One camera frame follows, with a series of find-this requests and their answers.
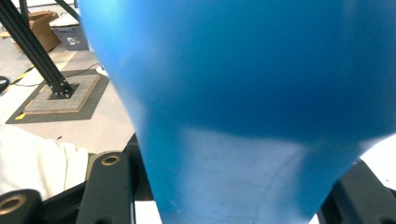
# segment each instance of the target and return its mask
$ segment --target black metal pole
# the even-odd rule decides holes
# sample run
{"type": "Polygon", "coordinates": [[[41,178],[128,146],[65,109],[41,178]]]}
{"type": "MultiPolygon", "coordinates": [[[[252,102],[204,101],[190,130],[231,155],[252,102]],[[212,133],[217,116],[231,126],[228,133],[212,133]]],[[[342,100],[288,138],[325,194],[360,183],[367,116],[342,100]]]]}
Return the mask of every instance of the black metal pole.
{"type": "Polygon", "coordinates": [[[73,89],[41,46],[10,0],[0,1],[0,22],[47,82],[55,95],[69,98],[73,89]]]}
{"type": "Polygon", "coordinates": [[[58,3],[62,8],[64,8],[64,10],[66,10],[78,22],[81,22],[78,13],[73,8],[71,8],[64,0],[55,0],[55,2],[58,3]]]}
{"type": "Polygon", "coordinates": [[[27,10],[26,0],[20,0],[21,16],[28,27],[29,24],[29,11],[27,10]]]}

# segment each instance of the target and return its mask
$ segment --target gray mat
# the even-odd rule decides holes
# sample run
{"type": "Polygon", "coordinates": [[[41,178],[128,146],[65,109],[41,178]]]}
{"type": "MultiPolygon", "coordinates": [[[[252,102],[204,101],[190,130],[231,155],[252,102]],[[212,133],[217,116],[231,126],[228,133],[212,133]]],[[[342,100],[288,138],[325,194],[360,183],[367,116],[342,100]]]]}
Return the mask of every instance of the gray mat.
{"type": "MultiPolygon", "coordinates": [[[[71,76],[73,74],[82,72],[81,70],[77,71],[67,71],[62,72],[65,77],[71,76]]],[[[99,75],[96,73],[95,69],[91,69],[85,71],[80,74],[80,76],[86,75],[99,75]]],[[[54,122],[54,121],[66,121],[66,120],[82,120],[82,119],[90,119],[92,114],[99,103],[100,98],[102,97],[107,84],[109,82],[108,77],[99,75],[99,81],[96,84],[96,87],[92,91],[91,96],[88,98],[85,105],[80,109],[77,113],[57,113],[57,114],[25,114],[23,119],[16,119],[23,114],[24,108],[37,97],[40,90],[46,85],[45,83],[40,84],[32,94],[24,101],[24,103],[14,112],[14,114],[8,119],[6,124],[19,124],[19,123],[41,123],[41,122],[54,122]]]]}

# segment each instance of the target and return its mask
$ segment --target blue cloth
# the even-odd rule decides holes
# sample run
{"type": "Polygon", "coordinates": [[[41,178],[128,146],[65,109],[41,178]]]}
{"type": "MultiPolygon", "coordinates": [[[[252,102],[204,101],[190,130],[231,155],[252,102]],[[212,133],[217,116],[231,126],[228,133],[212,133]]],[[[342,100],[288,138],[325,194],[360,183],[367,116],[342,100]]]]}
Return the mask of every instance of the blue cloth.
{"type": "Polygon", "coordinates": [[[163,223],[306,223],[395,131],[396,2],[81,1],[163,223]]]}

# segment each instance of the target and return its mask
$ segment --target white cloth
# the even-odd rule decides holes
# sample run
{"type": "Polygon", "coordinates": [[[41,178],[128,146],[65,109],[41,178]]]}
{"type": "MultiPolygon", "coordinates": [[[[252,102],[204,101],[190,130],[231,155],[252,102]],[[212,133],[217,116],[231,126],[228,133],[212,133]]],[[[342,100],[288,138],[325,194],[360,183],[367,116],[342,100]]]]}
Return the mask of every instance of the white cloth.
{"type": "Polygon", "coordinates": [[[0,123],[0,195],[35,189],[46,200],[85,180],[88,152],[0,123]]]}

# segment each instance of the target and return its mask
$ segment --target yellow marking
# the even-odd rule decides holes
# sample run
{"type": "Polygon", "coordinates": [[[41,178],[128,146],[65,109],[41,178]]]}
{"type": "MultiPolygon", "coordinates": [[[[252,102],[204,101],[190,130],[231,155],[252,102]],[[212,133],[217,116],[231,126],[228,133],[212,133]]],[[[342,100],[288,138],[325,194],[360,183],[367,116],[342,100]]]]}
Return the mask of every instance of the yellow marking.
{"type": "Polygon", "coordinates": [[[20,75],[20,76],[17,78],[17,80],[18,80],[18,79],[22,79],[23,77],[26,77],[26,76],[29,74],[29,72],[32,71],[34,68],[35,68],[35,67],[34,67],[33,65],[30,66],[30,68],[28,68],[22,75],[20,75]]]}
{"type": "Polygon", "coordinates": [[[23,114],[17,116],[15,119],[23,119],[25,116],[26,116],[26,114],[23,113],[23,114]]]}
{"type": "Polygon", "coordinates": [[[46,89],[47,86],[43,86],[39,92],[42,92],[44,89],[46,89]]]}

